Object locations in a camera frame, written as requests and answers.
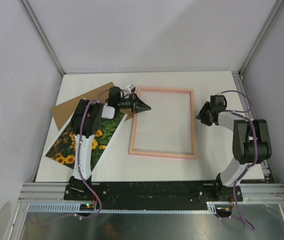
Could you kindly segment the clear acrylic sheet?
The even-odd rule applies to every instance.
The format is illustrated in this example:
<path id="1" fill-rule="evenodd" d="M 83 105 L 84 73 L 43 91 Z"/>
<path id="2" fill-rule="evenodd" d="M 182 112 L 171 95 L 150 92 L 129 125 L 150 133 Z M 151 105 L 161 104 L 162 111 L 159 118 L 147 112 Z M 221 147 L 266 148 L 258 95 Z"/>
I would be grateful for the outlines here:
<path id="1" fill-rule="evenodd" d="M 190 94 L 143 91 L 139 97 L 151 110 L 136 115 L 134 150 L 191 155 Z"/>

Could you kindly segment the pink wooden picture frame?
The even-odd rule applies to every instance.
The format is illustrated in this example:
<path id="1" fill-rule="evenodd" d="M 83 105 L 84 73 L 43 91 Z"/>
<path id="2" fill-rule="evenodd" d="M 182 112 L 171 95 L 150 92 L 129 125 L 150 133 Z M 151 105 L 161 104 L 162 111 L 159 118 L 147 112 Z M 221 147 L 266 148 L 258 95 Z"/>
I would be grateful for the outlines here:
<path id="1" fill-rule="evenodd" d="M 175 159 L 195 159 L 197 157 L 197 142 L 196 142 L 196 127 L 195 127 L 195 104 L 194 104 L 194 91 L 190 88 L 165 88 L 165 87 L 139 87 L 137 94 L 141 92 L 164 92 L 164 93 L 187 93 L 190 94 L 190 111 L 191 111 L 191 131 L 192 131 L 192 154 L 175 154 L 175 153 L 162 153 L 162 152 L 146 152 L 134 150 L 134 144 L 136 139 L 136 127 L 138 118 L 136 115 L 133 117 L 131 137 L 129 142 L 129 154 L 135 156 L 146 157 L 159 157 L 159 158 L 175 158 Z"/>

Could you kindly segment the sunflower photo print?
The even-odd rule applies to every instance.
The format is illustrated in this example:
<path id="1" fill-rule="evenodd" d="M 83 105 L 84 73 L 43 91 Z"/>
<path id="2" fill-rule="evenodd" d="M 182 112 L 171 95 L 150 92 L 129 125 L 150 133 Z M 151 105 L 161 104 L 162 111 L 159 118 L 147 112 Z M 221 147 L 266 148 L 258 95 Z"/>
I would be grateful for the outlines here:
<path id="1" fill-rule="evenodd" d="M 114 119 L 103 118 L 92 143 L 91 169 L 93 170 L 110 144 L 111 138 L 120 124 L 126 119 L 126 114 L 120 113 Z M 53 143 L 43 155 L 71 169 L 75 166 L 76 142 L 75 134 L 70 126 L 70 120 L 64 124 Z"/>

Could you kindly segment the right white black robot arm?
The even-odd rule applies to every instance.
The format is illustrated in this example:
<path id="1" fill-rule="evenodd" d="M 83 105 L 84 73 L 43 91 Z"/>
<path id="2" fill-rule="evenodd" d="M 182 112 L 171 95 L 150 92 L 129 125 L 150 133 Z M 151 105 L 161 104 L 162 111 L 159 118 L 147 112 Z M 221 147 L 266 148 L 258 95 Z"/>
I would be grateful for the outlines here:
<path id="1" fill-rule="evenodd" d="M 227 168 L 216 177 L 216 185 L 212 188 L 213 196 L 223 201 L 230 196 L 246 173 L 255 165 L 268 160 L 272 154 L 267 121 L 252 119 L 245 114 L 252 110 L 227 109 L 227 99 L 224 93 L 210 97 L 195 117 L 206 126 L 220 126 L 232 131 L 233 159 Z"/>

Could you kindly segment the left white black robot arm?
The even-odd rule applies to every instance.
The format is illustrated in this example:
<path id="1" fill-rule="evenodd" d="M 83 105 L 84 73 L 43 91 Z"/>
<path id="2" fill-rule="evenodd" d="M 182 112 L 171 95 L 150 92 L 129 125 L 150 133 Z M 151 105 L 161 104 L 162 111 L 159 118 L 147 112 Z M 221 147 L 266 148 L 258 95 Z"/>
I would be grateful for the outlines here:
<path id="1" fill-rule="evenodd" d="M 95 134 L 101 120 L 112 120 L 120 110 L 129 109 L 132 114 L 151 110 L 151 106 L 142 101 L 136 93 L 136 87 L 130 85 L 126 90 L 113 86 L 106 90 L 106 102 L 81 99 L 72 115 L 70 126 L 75 134 L 75 166 L 73 177 L 86 181 L 92 174 L 91 154 Z"/>

